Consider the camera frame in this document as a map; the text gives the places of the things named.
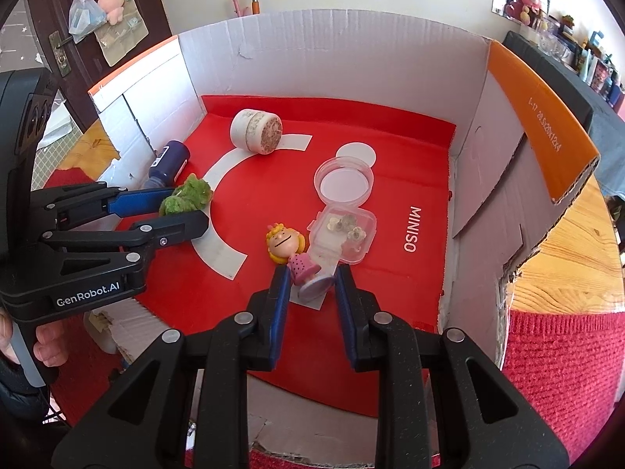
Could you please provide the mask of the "person's left hand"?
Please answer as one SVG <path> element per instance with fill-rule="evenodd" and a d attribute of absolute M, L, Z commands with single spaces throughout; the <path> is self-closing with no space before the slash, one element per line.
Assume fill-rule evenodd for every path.
<path fill-rule="evenodd" d="M 1 354 L 16 364 L 19 359 L 11 343 L 13 336 L 13 322 L 9 315 L 1 310 L 0 327 Z M 34 356 L 46 367 L 62 366 L 68 360 L 67 340 L 64 336 L 64 323 L 55 321 L 36 328 L 37 342 L 34 345 Z"/>

